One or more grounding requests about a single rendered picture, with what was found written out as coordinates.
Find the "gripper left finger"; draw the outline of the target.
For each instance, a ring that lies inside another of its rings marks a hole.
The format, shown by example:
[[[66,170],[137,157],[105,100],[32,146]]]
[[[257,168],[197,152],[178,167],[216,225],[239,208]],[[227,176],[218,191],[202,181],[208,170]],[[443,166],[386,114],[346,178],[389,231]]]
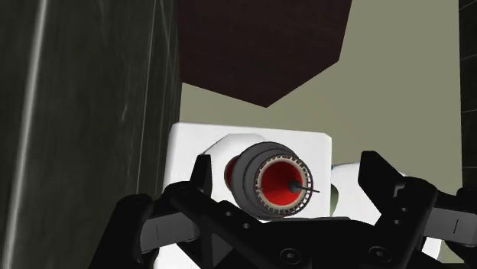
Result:
[[[190,180],[169,185],[157,200],[121,198],[88,269],[153,269],[159,248],[179,245],[200,269],[269,269],[256,219],[211,199],[211,157],[196,158]]]

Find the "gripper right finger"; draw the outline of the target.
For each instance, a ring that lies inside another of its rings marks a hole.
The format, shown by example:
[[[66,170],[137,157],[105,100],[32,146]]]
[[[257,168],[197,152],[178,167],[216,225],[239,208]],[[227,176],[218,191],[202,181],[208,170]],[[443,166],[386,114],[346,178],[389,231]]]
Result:
[[[368,253],[378,269],[448,269],[422,252],[424,238],[449,244],[468,269],[477,269],[477,190],[456,195],[401,174],[379,153],[364,151],[359,186],[381,213]]]

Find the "white toilet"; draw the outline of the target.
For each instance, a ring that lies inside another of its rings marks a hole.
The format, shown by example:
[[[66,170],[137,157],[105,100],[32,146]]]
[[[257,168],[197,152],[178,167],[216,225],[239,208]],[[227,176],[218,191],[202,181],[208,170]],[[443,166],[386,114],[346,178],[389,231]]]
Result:
[[[226,164],[253,144],[272,141],[290,148],[310,169],[314,193],[300,218],[348,216],[375,224],[380,213],[358,185],[359,164],[332,165],[332,139],[311,131],[178,122],[170,131],[164,185],[187,181],[198,154],[212,159],[212,198],[233,201]]]

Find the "grey red round clock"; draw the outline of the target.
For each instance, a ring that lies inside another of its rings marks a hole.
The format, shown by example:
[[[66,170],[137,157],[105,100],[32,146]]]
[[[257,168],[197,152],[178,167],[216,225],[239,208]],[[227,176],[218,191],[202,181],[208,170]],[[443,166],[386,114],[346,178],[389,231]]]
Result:
[[[226,165],[224,181],[238,207],[262,220],[299,213],[316,192],[305,162],[272,141],[253,144],[234,156]]]

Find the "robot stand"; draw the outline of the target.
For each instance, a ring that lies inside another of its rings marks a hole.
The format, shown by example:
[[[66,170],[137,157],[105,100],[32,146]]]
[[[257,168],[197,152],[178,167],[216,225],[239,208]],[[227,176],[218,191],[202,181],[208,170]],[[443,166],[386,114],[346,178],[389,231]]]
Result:
[[[268,107],[337,63],[352,0],[177,0],[184,83]]]

